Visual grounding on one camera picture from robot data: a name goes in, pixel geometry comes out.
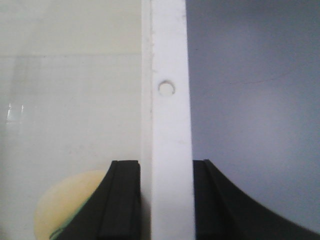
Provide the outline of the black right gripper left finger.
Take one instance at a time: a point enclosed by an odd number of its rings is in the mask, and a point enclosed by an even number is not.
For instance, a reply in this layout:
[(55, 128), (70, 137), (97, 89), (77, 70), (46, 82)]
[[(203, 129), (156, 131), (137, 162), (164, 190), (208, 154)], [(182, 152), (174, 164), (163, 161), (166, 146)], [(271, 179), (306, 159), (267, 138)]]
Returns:
[(93, 194), (52, 240), (141, 239), (141, 167), (136, 160), (114, 160)]

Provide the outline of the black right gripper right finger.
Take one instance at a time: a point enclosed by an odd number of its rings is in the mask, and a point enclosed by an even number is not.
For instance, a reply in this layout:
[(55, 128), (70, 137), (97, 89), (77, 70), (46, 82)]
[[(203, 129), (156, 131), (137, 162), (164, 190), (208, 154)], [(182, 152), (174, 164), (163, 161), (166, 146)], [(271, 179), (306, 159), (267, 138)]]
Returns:
[(318, 240), (320, 235), (272, 212), (233, 184), (211, 161), (193, 161), (198, 240)]

